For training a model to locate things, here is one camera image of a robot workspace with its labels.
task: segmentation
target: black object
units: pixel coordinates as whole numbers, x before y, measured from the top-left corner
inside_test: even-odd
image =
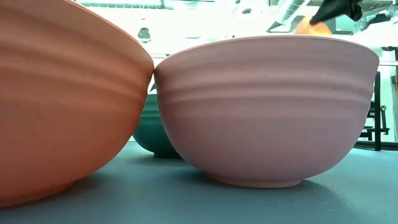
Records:
[[[374,150],[375,146],[374,141],[357,141],[354,147],[357,149]],[[381,150],[398,152],[398,142],[382,142]]]
[[[374,127],[365,126],[365,132],[362,132],[360,138],[367,138],[372,141],[372,133],[374,133],[374,150],[381,150],[381,133],[388,134],[389,128],[386,124],[386,107],[381,106],[380,103],[380,72],[377,72],[374,81],[374,101],[371,101],[371,106],[367,118],[374,118]]]
[[[242,11],[242,14],[250,14],[251,13],[251,9],[244,9]]]
[[[381,49],[382,49],[383,51],[391,52],[391,51],[396,51],[396,50],[398,49],[398,47],[391,47],[391,46],[388,46],[388,47],[381,47]]]
[[[278,23],[278,22],[274,22],[268,29],[267,32],[271,32],[272,29],[275,29],[276,27],[280,27],[282,24]]]
[[[362,17],[361,0],[324,0],[317,13],[311,18],[310,24],[315,25],[341,15],[347,15],[354,21]]]
[[[331,32],[332,34],[338,34],[338,35],[354,35],[353,31],[348,31],[348,30],[335,30]]]
[[[152,85],[152,87],[150,88],[150,91],[155,90],[155,89],[156,89],[156,83],[154,83],[154,84]]]
[[[362,31],[366,30],[371,24],[387,21],[391,21],[391,16],[387,16],[385,13],[377,14],[373,19],[366,23],[366,25],[362,28]]]
[[[140,41],[143,42],[143,43],[150,42],[149,29],[146,28],[146,27],[141,28],[140,31],[138,32],[137,36],[140,39]]]

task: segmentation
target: bowl rim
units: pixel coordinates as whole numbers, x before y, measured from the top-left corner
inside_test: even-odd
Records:
[[[257,36],[250,36],[250,37],[237,37],[237,38],[232,38],[232,39],[225,39],[225,40],[217,40],[214,42],[210,42],[210,43],[205,43],[205,44],[200,44],[197,46],[193,46],[193,47],[189,47],[187,49],[181,50],[177,53],[174,53],[172,55],[169,55],[168,57],[166,57],[165,59],[163,59],[163,61],[161,61],[156,67],[155,70],[157,70],[157,68],[162,67],[164,63],[167,63],[168,59],[170,58],[174,58],[177,57],[181,54],[184,54],[186,52],[189,52],[191,50],[196,50],[196,49],[200,49],[202,47],[209,47],[215,44],[223,44],[223,43],[229,43],[229,42],[237,42],[237,41],[242,41],[242,40],[258,40],[258,39],[270,39],[270,38],[304,38],[304,39],[318,39],[318,40],[331,40],[331,41],[335,41],[335,42],[340,42],[340,43],[346,43],[346,44],[352,44],[355,45],[357,47],[361,47],[365,50],[368,50],[369,52],[373,53],[374,56],[377,57],[377,60],[380,62],[379,56],[377,55],[377,53],[375,53],[375,51],[373,51],[372,49],[370,49],[369,47],[353,42],[353,41],[349,41],[349,40],[343,40],[343,39],[339,39],[336,37],[330,37],[327,35],[308,35],[308,34],[269,34],[269,35],[257,35]]]
[[[75,1],[7,0],[0,1],[0,6],[84,35],[136,62],[146,73],[154,71],[152,57],[138,40]]]

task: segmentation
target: bowl base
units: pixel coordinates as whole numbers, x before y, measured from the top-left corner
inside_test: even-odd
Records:
[[[208,177],[223,184],[235,185],[240,187],[255,187],[255,188],[293,187],[301,182],[301,180],[293,180],[286,182],[250,181],[250,180],[241,180],[241,179],[231,179],[227,177],[220,177],[217,175],[208,175]]]
[[[34,192],[29,192],[27,194],[18,195],[16,197],[1,198],[0,207],[10,207],[15,205],[20,205],[22,203],[33,202],[38,199],[53,196],[69,188],[72,184],[73,183],[56,185],[46,189],[36,190]]]

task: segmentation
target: pink bowl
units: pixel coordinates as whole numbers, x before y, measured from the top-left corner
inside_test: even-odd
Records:
[[[210,178],[289,187],[354,146],[378,63],[372,50],[329,37],[206,44],[155,69],[160,114],[177,152]]]

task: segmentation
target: ridged bowl exterior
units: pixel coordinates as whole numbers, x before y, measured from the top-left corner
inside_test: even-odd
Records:
[[[109,162],[139,122],[152,72],[132,37],[72,1],[1,1],[0,206]]]
[[[164,131],[156,94],[148,95],[140,122],[132,136],[141,147],[153,152],[155,157],[180,158]]]
[[[155,68],[160,114],[177,152],[210,177],[293,183],[330,169],[354,146],[378,63],[366,47],[327,37],[207,44]]]

